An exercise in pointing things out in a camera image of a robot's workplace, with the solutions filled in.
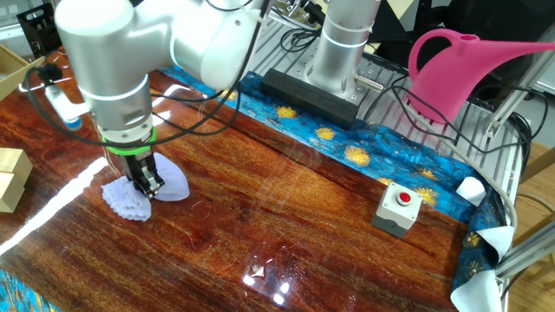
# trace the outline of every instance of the yellow flower pattern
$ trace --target yellow flower pattern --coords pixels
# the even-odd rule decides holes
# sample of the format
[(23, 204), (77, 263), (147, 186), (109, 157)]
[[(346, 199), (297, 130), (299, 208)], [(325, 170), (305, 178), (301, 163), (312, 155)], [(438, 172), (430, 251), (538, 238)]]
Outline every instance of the yellow flower pattern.
[(357, 164), (358, 166), (368, 166), (370, 164), (370, 156), (361, 148), (349, 146), (345, 150), (345, 158)]
[(333, 132), (333, 130), (324, 127), (317, 129), (316, 135), (322, 140), (333, 140), (333, 138), (336, 136), (336, 133)]
[(415, 192), (422, 195), (422, 201), (424, 202), (424, 204), (429, 205), (431, 207), (437, 206), (438, 194), (436, 191), (428, 188), (418, 187), (415, 189)]
[(476, 247), (480, 242), (480, 237), (474, 232), (470, 232), (468, 237), (462, 242), (465, 247)]
[(472, 261), (469, 265), (465, 267), (465, 272), (468, 279), (471, 279), (472, 277), (474, 277), (476, 274), (480, 273), (483, 270), (484, 270), (484, 267), (480, 266), (480, 264), (477, 261)]
[[(223, 99), (224, 96), (225, 96), (226, 94), (228, 94), (228, 93), (229, 93), (229, 89), (226, 89), (226, 90), (224, 90), (224, 93), (222, 93), (222, 95), (220, 95), (218, 98), (219, 98), (219, 99)], [(228, 101), (235, 101), (236, 99), (237, 99), (237, 92), (233, 92), (233, 93), (227, 98)]]
[(297, 118), (297, 111), (291, 107), (278, 107), (277, 117), (295, 119)]
[(434, 176), (434, 173), (431, 172), (431, 171), (428, 170), (428, 169), (418, 169), (418, 172), (420, 173), (420, 175), (421, 175), (422, 177), (431, 179), (431, 180), (433, 180), (433, 181), (439, 181), (439, 180)]
[(393, 182), (393, 179), (390, 179), (390, 178), (378, 178), (377, 181), (380, 182), (380, 183), (382, 183), (383, 185), (389, 185), (391, 182)]

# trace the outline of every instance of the watering can handle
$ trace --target watering can handle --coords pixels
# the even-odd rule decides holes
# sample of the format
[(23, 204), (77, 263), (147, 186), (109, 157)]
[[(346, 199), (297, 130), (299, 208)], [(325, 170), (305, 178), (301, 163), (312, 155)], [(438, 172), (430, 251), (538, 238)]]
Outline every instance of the watering can handle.
[(410, 50), (410, 56), (408, 57), (408, 75), (410, 76), (410, 80), (414, 83), (414, 81), (418, 79), (418, 74), (420, 73), (418, 71), (418, 55), (426, 41), (435, 37), (443, 37), (447, 38), (453, 47), (455, 47), (460, 42), (460, 36), (462, 36), (461, 33), (451, 29), (434, 29), (421, 36)]

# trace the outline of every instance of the lavender fabric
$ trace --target lavender fabric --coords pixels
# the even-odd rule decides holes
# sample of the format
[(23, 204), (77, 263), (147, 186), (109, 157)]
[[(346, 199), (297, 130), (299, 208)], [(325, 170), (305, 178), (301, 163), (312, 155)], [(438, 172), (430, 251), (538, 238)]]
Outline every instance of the lavender fabric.
[[(189, 184), (185, 174), (170, 159), (154, 154), (158, 174), (166, 182), (155, 199), (173, 202), (189, 197)], [(127, 177), (121, 177), (102, 187), (102, 198), (118, 216), (134, 221), (147, 221), (152, 215), (150, 201), (137, 191)]]

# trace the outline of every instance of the wooden table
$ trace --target wooden table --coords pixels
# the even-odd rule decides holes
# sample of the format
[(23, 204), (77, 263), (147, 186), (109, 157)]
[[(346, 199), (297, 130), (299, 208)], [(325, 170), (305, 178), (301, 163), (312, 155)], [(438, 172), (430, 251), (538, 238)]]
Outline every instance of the wooden table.
[[(160, 92), (179, 84), (160, 72), (150, 83)], [(75, 80), (59, 85), (82, 101)], [(155, 111), (183, 127), (204, 116), (175, 101)], [(200, 131), (232, 113), (223, 107)], [(175, 132), (157, 128), (160, 138)], [(78, 133), (98, 140), (88, 118)], [(370, 221), (384, 185), (242, 114), (222, 134), (155, 148), (183, 170), (191, 196), (153, 201), (144, 223), (102, 200), (101, 185), (122, 175), (108, 154), (58, 133), (18, 90), (0, 102), (0, 146), (24, 149), (35, 165), (16, 212), (0, 215), (0, 243), (45, 205), (60, 209), (0, 267), (64, 311), (454, 310), (464, 224), (423, 206), (403, 239), (378, 230)]]

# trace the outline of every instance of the pink watering can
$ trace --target pink watering can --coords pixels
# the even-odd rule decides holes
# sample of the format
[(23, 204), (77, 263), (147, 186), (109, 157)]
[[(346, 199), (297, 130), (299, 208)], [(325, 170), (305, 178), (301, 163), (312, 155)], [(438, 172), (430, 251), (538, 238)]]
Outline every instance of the pink watering can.
[[(451, 47), (434, 56), (420, 71), (416, 66), (424, 42), (444, 37)], [(555, 43), (482, 41), (450, 29), (435, 29), (416, 41), (408, 58), (410, 91), (453, 121), (478, 82), (489, 72), (513, 58), (547, 50)], [(431, 120), (445, 123), (432, 109), (409, 96), (411, 104)]]

